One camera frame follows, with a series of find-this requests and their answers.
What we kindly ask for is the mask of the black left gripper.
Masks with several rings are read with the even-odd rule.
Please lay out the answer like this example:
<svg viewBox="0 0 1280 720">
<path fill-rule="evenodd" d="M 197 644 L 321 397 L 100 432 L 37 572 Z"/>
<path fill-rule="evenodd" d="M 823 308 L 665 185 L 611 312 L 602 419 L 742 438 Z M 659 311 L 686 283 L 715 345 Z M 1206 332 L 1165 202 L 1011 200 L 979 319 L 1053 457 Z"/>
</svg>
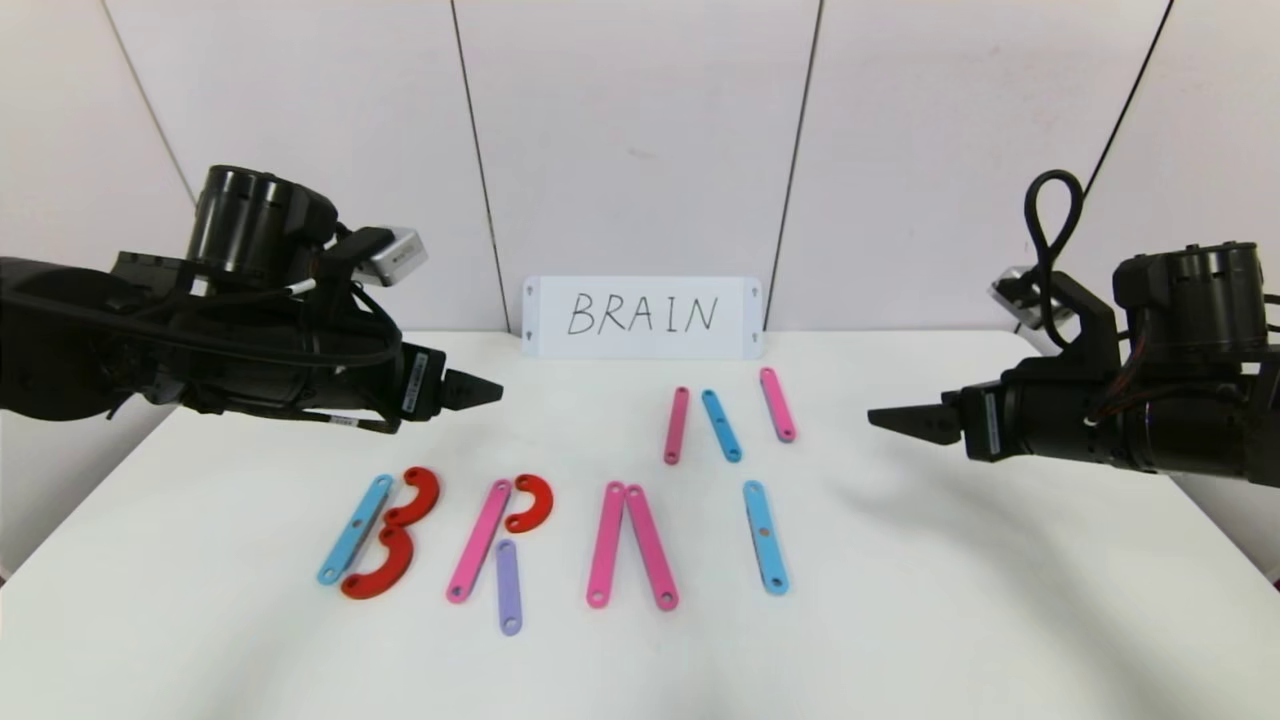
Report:
<svg viewBox="0 0 1280 720">
<path fill-rule="evenodd" d="M 404 423 L 428 421 L 442 409 L 457 413 L 503 398 L 504 387 L 493 380 L 444 370 L 442 351 L 402 340 L 384 363 L 323 375 L 307 401 L 307 420 L 393 436 Z"/>
</svg>

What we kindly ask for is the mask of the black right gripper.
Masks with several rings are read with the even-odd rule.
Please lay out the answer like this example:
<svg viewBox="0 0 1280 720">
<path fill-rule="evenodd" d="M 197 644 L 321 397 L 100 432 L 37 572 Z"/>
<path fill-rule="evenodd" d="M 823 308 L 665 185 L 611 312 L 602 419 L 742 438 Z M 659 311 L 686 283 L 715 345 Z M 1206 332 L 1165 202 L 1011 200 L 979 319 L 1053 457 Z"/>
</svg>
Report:
<svg viewBox="0 0 1280 720">
<path fill-rule="evenodd" d="M 1021 365 L 997 380 L 961 388 L 957 406 L 878 407 L 867 411 L 867 420 L 938 446 L 955 445 L 964 433 L 968 457 L 983 462 L 1038 456 L 1132 470 L 1124 421 L 1112 416 L 1085 424 L 1102 389 L 1097 377 Z"/>
</svg>

